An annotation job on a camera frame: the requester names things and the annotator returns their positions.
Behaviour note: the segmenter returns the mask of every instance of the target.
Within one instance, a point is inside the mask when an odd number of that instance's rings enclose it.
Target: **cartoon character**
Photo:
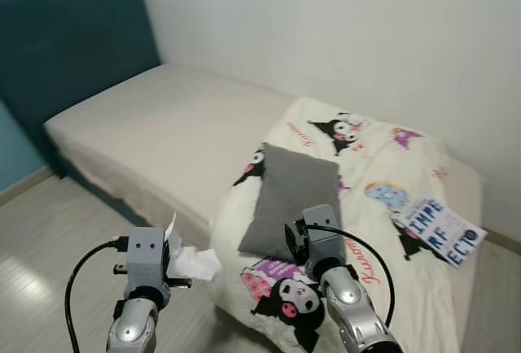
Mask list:
[[[391,131],[391,135],[394,135],[394,140],[403,146],[406,150],[409,149],[409,144],[412,139],[415,137],[423,137],[423,135],[420,135],[419,133],[408,131],[402,128],[394,128]]]
[[[366,196],[385,205],[390,211],[400,212],[409,202],[409,195],[390,182],[373,182],[366,186]]]
[[[326,310],[315,286],[283,278],[273,286],[269,297],[260,298],[251,313],[275,316],[286,325],[293,326],[297,342],[311,353],[318,341],[315,330],[324,321]]]
[[[355,113],[347,113],[345,111],[341,111],[339,113],[339,119],[351,125],[351,129],[353,131],[361,131],[369,126],[369,120],[365,119],[361,115],[357,115]]]
[[[373,182],[366,186],[366,196],[382,203],[392,213],[392,225],[400,234],[398,238],[404,248],[405,259],[410,261],[410,256],[418,253],[421,249],[432,251],[436,258],[443,259],[397,219],[397,215],[403,211],[409,202],[409,195],[403,188],[390,182]]]
[[[400,233],[399,238],[402,247],[405,250],[405,259],[410,261],[410,256],[418,253],[421,249],[429,250],[436,256],[437,259],[441,259],[445,261],[445,259],[439,255],[436,251],[432,250],[428,245],[426,245],[416,234],[414,234],[410,229],[405,227],[398,219],[395,217],[391,218],[392,225],[394,225],[395,229]]]
[[[341,150],[349,148],[358,141],[357,131],[354,131],[352,126],[345,121],[331,120],[327,123],[308,121],[308,123],[313,124],[331,138],[336,156]]]
[[[264,178],[264,171],[265,171],[265,165],[264,165],[264,157],[265,157],[265,146],[263,145],[261,148],[259,148],[257,151],[255,151],[255,154],[253,154],[253,158],[250,161],[250,163],[246,166],[244,169],[243,175],[236,181],[232,186],[236,186],[238,184],[241,184],[245,182],[245,180],[250,177],[260,177],[261,179]]]

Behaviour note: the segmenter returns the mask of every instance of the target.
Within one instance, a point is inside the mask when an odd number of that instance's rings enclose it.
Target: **white wall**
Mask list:
[[[164,60],[422,129],[521,240],[518,0],[147,0]]]

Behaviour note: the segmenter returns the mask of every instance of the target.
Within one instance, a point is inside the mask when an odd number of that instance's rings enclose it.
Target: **light wood floor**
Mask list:
[[[63,316],[68,275],[90,248],[129,227],[67,179],[49,178],[0,207],[0,351],[71,351]],[[112,265],[123,260],[106,250],[77,278],[72,315],[83,353],[105,351],[112,309],[125,288]],[[521,352],[521,257],[485,242],[472,302],[463,353]],[[201,284],[173,292],[157,336],[158,353],[278,352],[215,310]]]

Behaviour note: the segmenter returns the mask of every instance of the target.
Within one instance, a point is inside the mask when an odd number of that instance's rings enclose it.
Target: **bed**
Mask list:
[[[293,98],[160,64],[143,0],[0,0],[0,15],[0,95],[49,166],[135,224],[175,211],[206,247],[222,197]],[[479,224],[479,173],[452,160],[445,186]],[[475,260],[450,271],[460,343]]]

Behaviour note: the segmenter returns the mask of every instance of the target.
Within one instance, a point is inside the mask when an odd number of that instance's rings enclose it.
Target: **baseboard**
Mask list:
[[[15,183],[13,186],[0,193],[0,206],[11,201],[16,196],[22,194],[25,190],[32,188],[46,178],[49,178],[52,174],[53,172],[50,168],[42,168],[30,176],[25,177],[22,181]]]
[[[486,227],[484,227],[484,229],[488,232],[488,235],[485,237],[487,241],[521,255],[521,243],[515,239],[506,237],[502,233],[497,233],[493,229],[487,229]]]

